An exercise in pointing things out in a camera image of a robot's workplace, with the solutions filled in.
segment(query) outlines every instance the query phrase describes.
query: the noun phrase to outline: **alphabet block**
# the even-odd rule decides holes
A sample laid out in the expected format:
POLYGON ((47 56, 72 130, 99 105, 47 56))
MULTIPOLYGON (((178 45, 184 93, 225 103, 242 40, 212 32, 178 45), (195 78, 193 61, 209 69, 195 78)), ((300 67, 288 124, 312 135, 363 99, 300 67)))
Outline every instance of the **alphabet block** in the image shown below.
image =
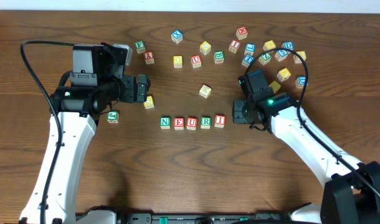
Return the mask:
POLYGON ((215 128, 223 128, 226 123, 226 116, 216 115, 215 117, 215 128))
POLYGON ((147 100, 143 103, 146 109, 154 108, 154 101, 152 96, 147 96, 147 100))
POLYGON ((283 42, 282 47, 286 49, 294 50, 294 44, 292 41, 283 42))
POLYGON ((295 80, 295 88, 303 88, 304 85, 305 85, 304 76, 298 77, 297 80, 295 80))
POLYGON ((184 118, 175 118, 173 123, 173 128, 175 130, 183 130, 184 129, 184 118))
POLYGON ((204 41, 201 45, 200 45, 200 52, 203 53, 204 55, 207 55, 210 51, 211 51, 211 44, 209 44, 208 42, 204 41))
POLYGON ((280 82, 284 82, 285 80, 288 80, 290 76, 291 76, 291 73, 290 71, 288 71, 287 68, 283 68, 277 73, 277 78, 280 80, 280 82))
POLYGON ((244 59, 242 60, 242 65, 246 68, 248 68, 248 66, 250 66, 251 62, 254 61, 254 58, 253 56, 251 55, 245 55, 244 59))
POLYGON ((180 43, 180 41, 183 40, 183 33, 180 32, 179 30, 175 30, 171 34, 171 38, 172 38, 173 42, 175 42, 176 44, 178 44, 178 43, 180 43))
POLYGON ((223 50, 216 51, 214 54, 215 63, 223 63, 225 60, 225 53, 223 50))
POLYGON ((195 130, 197 128, 197 118, 188 118, 186 128, 188 130, 195 130))
POLYGON ((183 58, 182 56, 173 56, 173 67, 181 68, 183 67, 183 58))
POLYGON ((245 45, 244 55, 249 54, 249 55, 253 56, 254 52, 255 52, 255 48, 256 48, 255 44, 248 44, 247 43, 245 45))
POLYGON ((201 129, 210 129, 211 128, 211 118, 202 117, 201 118, 201 129))
POLYGON ((272 40, 267 41, 264 44, 264 51, 267 51, 267 50, 270 50, 270 49, 275 49, 275 48, 276 48, 276 45, 275 45, 275 43, 272 40))
MULTIPOLYGON (((297 53, 298 53, 298 55, 301 56, 301 58, 303 60, 306 60, 306 53, 304 51, 299 51, 297 53)), ((295 63, 302 63, 301 59, 299 59, 296 55, 294 55, 294 62, 295 63)))
POLYGON ((107 113, 107 121, 109 123, 118 124, 119 120, 120 120, 120 114, 117 111, 110 111, 107 113))
POLYGON ((154 63, 154 54, 152 51, 145 53, 146 64, 154 63))
POLYGON ((237 50, 239 49, 240 45, 241 45, 240 42, 232 40, 232 42, 230 43, 230 46, 229 46, 229 51, 231 51, 233 53, 237 53, 237 50))
POLYGON ((138 54, 145 53, 146 52, 146 46, 144 41, 137 41, 135 42, 136 51, 138 54))
POLYGON ((276 51, 276 54, 275 54, 275 58, 281 62, 282 60, 284 60, 285 58, 287 58, 288 56, 288 52, 285 51, 285 50, 278 50, 276 51))
POLYGON ((262 56, 259 57, 258 61, 262 64, 262 65, 266 65, 270 59, 272 59, 272 56, 270 56, 270 54, 268 53, 264 53, 262 56))
POLYGON ((209 86, 203 85, 200 89, 199 94, 206 99, 211 94, 211 91, 212 89, 209 86))
POLYGON ((240 27, 235 34, 239 40, 242 40, 247 37, 248 30, 245 27, 240 27))
POLYGON ((161 129, 171 129, 171 118, 161 118, 161 129))
POLYGON ((281 86, 280 84, 278 84, 276 81, 273 81, 273 82, 269 85, 269 87, 272 87, 273 92, 276 93, 276 92, 280 89, 280 87, 282 87, 282 86, 281 86))
POLYGON ((194 55, 191 56, 191 65, 193 68, 201 67, 201 56, 200 55, 194 55))

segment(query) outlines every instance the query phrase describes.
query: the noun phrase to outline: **blue block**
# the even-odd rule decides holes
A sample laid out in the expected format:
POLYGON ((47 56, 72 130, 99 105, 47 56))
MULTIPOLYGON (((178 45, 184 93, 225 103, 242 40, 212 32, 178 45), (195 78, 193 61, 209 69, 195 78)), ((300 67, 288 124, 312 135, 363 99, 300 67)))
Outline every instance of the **blue block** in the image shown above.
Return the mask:
POLYGON ((248 44, 247 43, 247 45, 245 45, 245 50, 247 50, 247 51, 255 52, 255 48, 256 48, 255 44, 248 44))
POLYGON ((298 77, 298 83, 300 85, 304 85, 305 84, 305 77, 298 77))
POLYGON ((178 39, 178 38, 181 37, 183 34, 182 34, 182 32, 180 32, 179 30, 175 30, 175 31, 173 31, 172 35, 173 35, 174 38, 178 39))
POLYGON ((292 41, 286 41, 282 45, 283 48, 294 50, 294 44, 292 41))
POLYGON ((288 55, 288 52, 286 50, 278 50, 277 53, 281 56, 281 57, 285 57, 286 55, 288 55))
POLYGON ((254 60, 253 56, 249 55, 249 54, 246 54, 243 61, 247 62, 247 63, 251 63, 252 61, 254 60))

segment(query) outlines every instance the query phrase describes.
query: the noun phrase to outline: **wooden table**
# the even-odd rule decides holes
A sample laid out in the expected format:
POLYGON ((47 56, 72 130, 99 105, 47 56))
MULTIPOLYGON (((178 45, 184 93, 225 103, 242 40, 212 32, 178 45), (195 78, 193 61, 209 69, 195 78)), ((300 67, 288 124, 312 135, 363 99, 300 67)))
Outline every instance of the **wooden table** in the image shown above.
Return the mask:
MULTIPOLYGON (((332 140, 364 162, 380 163, 380 15, 35 12, 0 11, 0 223, 16 222, 30 197, 43 160, 49 132, 48 106, 19 53, 23 40, 42 39, 134 47, 144 40, 155 64, 134 53, 130 75, 147 74, 155 108, 124 104, 120 123, 100 120, 88 149, 78 188, 77 211, 95 205, 152 210, 156 213, 238 212, 289 209, 320 203, 322 187, 301 159, 268 133, 233 124, 234 99, 243 98, 237 78, 244 45, 292 40, 304 50, 310 71, 304 109, 332 140), (249 35, 240 50, 228 51, 237 27, 249 35), (176 45, 175 29, 184 32, 176 45), (193 69, 190 56, 204 41, 224 50, 223 64, 213 52, 193 69), (173 68, 182 55, 183 68, 173 68), (205 100, 203 84, 213 91, 205 100), (161 116, 214 117, 225 114, 223 129, 161 130, 161 116)), ((70 47, 27 46, 29 61, 52 93, 72 69, 70 47)), ((272 59, 269 83, 287 67, 292 76, 279 92, 299 97, 295 79, 303 67, 293 59, 272 59)))

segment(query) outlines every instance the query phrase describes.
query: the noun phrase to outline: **yellow block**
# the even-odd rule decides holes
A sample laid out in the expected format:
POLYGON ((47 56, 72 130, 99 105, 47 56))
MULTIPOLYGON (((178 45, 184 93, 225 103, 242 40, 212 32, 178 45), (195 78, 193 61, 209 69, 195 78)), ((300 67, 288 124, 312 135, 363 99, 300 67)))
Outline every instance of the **yellow block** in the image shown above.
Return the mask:
MULTIPOLYGON (((304 51, 297 52, 297 54, 300 55, 303 60, 306 60, 306 53, 304 51)), ((301 59, 299 59, 296 55, 294 55, 294 62, 302 63, 301 59)))
POLYGON ((211 51, 211 44, 204 41, 201 45, 200 45, 200 52, 203 53, 204 55, 207 55, 210 51, 211 51))
POLYGON ((183 58, 182 56, 173 56, 173 67, 181 68, 183 66, 183 58))
POLYGON ((267 51, 267 50, 270 50, 270 49, 274 49, 274 48, 276 48, 276 45, 275 45, 275 43, 272 40, 267 41, 264 44, 264 51, 267 51))
POLYGON ((282 86, 281 86, 280 84, 278 84, 276 81, 273 81, 273 82, 269 85, 269 87, 272 87, 273 92, 276 93, 276 92, 280 89, 280 87, 282 87, 282 86))
POLYGON ((145 108, 154 108, 154 101, 152 96, 147 96, 147 100, 144 102, 145 108))
POLYGON ((283 68, 277 73, 277 78, 280 80, 280 82, 284 82, 285 80, 288 80, 290 76, 291 76, 291 73, 290 71, 288 71, 287 68, 283 68))

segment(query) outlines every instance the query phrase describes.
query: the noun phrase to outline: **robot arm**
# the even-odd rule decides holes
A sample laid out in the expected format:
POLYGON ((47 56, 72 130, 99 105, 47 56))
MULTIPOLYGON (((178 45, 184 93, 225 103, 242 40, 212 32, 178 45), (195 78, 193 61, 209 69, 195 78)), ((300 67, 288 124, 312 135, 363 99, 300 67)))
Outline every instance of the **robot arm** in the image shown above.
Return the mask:
MULTIPOLYGON (((64 130, 64 145, 60 149, 50 182, 46 223, 52 223, 55 218, 61 219, 62 223, 75 223, 80 173, 87 148, 96 131, 96 123, 91 116, 80 117, 76 112, 60 112, 59 119, 64 130)), ((39 223, 39 204, 54 155, 57 135, 55 119, 50 118, 49 142, 42 167, 31 198, 20 216, 20 220, 26 219, 27 223, 39 223)))
MULTIPOLYGON (((139 75, 125 75, 125 65, 131 61, 132 50, 127 45, 113 46, 76 44, 73 47, 74 69, 63 75, 50 96, 62 127, 62 144, 54 165, 47 203, 45 223, 75 223, 78 182, 83 160, 95 134, 100 113, 112 101, 145 102, 150 81, 139 75), (64 86, 70 77, 70 86, 64 86)), ((55 118, 50 119, 50 134, 46 153, 31 198, 22 211, 19 223, 40 223, 42 194, 52 167, 59 132, 55 118)), ((94 211, 81 223, 115 223, 116 213, 94 211)))
MULTIPOLYGON (((314 223, 371 223, 369 221, 379 220, 377 223, 380 223, 377 194, 301 126, 297 116, 298 102, 286 93, 275 95, 261 70, 247 73, 239 81, 246 100, 233 102, 233 122, 250 124, 250 129, 266 130, 283 140, 312 170, 324 188, 321 206, 310 205, 294 211, 290 214, 292 220, 314 223), (360 193, 354 194, 353 188, 360 193)), ((377 162, 363 164, 321 132, 302 108, 300 115, 312 134, 380 192, 380 165, 377 162)))
MULTIPOLYGON (((361 161, 346 153, 321 132, 320 129, 311 122, 302 108, 301 116, 314 134, 319 136, 320 139, 334 149, 337 154, 341 154, 343 159, 355 169, 359 168, 358 164, 361 163, 361 161)), ((323 188, 325 184, 332 179, 334 174, 345 175, 351 172, 300 126, 297 109, 294 106, 281 110, 278 112, 278 115, 272 117, 271 127, 273 134, 287 143, 312 170, 323 188)))

